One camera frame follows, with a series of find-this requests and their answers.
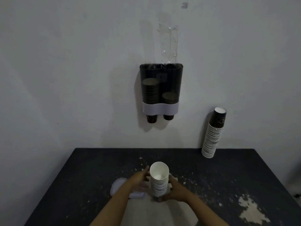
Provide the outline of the person's right hand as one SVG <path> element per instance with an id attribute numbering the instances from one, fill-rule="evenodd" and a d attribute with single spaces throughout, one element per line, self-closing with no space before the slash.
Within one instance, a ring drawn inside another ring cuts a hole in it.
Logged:
<path id="1" fill-rule="evenodd" d="M 176 200 L 179 202 L 188 203 L 188 200 L 193 195 L 188 189 L 181 185 L 176 180 L 176 186 L 168 193 L 158 198 L 158 202 L 164 202 L 167 200 Z"/>

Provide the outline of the person's left hand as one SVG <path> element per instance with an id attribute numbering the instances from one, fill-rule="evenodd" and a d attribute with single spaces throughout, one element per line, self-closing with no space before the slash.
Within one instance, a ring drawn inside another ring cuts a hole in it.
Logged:
<path id="1" fill-rule="evenodd" d="M 130 177 L 127 181 L 126 181 L 126 186 L 127 188 L 130 190 L 130 192 L 132 192 L 132 190 L 136 187 L 139 186 L 139 184 L 142 181 L 141 179 L 141 171 L 135 173 L 132 177 Z"/>

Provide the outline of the small white paper cup stack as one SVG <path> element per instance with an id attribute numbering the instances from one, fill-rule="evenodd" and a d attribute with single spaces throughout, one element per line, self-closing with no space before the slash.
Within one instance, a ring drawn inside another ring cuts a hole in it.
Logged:
<path id="1" fill-rule="evenodd" d="M 159 198 L 167 192 L 169 181 L 169 167 L 163 162 L 155 162 L 149 169 L 151 192 Z"/>

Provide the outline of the person's left forearm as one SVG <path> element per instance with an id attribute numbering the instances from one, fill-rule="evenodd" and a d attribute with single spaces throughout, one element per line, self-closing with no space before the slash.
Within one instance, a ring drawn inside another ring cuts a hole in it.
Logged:
<path id="1" fill-rule="evenodd" d="M 131 183 L 127 180 L 89 226 L 120 226 L 132 189 Z"/>

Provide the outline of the person's right forearm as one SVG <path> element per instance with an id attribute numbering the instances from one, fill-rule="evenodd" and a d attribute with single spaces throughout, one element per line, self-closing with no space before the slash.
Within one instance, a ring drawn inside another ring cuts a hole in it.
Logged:
<path id="1" fill-rule="evenodd" d="M 188 191 L 185 195 L 185 202 L 195 213 L 198 220 L 204 226 L 229 226 L 214 211 L 212 211 L 198 196 Z"/>

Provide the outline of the white plastic lid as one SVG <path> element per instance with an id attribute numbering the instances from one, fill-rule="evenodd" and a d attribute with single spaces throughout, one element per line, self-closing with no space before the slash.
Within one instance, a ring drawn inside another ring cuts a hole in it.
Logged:
<path id="1" fill-rule="evenodd" d="M 126 178 L 118 178 L 113 182 L 110 195 L 113 197 L 119 188 L 127 181 Z M 136 186 L 129 195 L 129 199 L 143 199 L 149 186 L 145 182 L 141 182 L 139 186 Z"/>

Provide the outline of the leaning striped paper cup stack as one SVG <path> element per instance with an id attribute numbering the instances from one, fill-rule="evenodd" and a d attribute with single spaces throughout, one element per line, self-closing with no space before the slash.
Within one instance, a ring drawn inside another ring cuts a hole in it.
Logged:
<path id="1" fill-rule="evenodd" d="M 227 110 L 216 107 L 209 120 L 201 153 L 205 158 L 213 158 L 224 128 Z"/>

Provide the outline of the short dark cup stack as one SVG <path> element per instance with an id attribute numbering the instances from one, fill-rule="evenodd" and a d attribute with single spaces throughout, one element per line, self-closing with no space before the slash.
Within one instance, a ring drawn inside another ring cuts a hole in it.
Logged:
<path id="1" fill-rule="evenodd" d="M 165 92 L 162 94 L 162 98 L 165 104 L 173 105 L 179 102 L 178 94 L 175 92 Z M 163 115 L 163 118 L 167 121 L 171 121 L 174 118 L 174 115 Z"/>

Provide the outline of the tall dark cup stack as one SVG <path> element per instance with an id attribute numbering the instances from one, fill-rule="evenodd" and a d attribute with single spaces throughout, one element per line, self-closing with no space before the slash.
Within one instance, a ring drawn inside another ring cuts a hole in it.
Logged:
<path id="1" fill-rule="evenodd" d="M 156 78 L 146 78 L 141 82 L 142 101 L 148 105 L 160 102 L 160 84 Z"/>

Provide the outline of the clear plastic tape strip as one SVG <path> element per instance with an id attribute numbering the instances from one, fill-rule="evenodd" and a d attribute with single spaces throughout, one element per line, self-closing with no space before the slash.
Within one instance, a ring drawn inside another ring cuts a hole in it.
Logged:
<path id="1" fill-rule="evenodd" d="M 161 49 L 161 63 L 173 64 L 178 56 L 178 26 L 167 26 L 159 23 L 159 38 Z"/>

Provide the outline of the black wall cup dispenser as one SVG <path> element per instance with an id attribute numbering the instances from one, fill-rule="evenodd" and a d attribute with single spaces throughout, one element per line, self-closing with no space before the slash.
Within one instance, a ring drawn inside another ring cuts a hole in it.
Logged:
<path id="1" fill-rule="evenodd" d="M 142 101 L 142 109 L 145 115 L 175 115 L 178 113 L 179 102 L 173 105 L 165 104 L 162 94 L 172 91 L 178 94 L 179 99 L 183 68 L 184 66 L 180 63 L 140 65 L 141 82 L 146 78 L 156 78 L 160 84 L 160 102 L 158 104 L 148 105 Z"/>

